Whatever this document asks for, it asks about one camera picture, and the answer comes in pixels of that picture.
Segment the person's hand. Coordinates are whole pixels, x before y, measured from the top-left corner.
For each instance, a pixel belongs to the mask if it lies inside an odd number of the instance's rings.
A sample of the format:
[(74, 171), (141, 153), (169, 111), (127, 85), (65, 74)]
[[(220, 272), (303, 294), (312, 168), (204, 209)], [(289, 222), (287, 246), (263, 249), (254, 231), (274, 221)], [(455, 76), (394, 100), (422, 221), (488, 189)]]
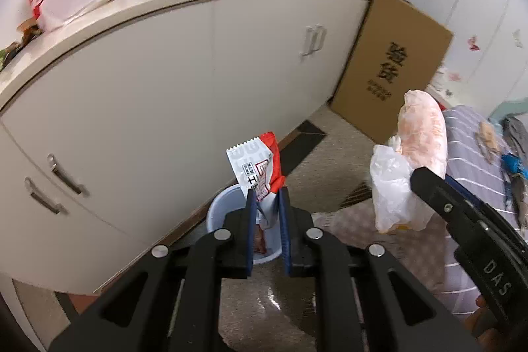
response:
[(493, 327), (493, 314), (482, 295), (475, 299), (477, 310), (464, 321), (464, 327), (477, 339), (485, 351), (496, 351), (501, 348), (501, 335)]

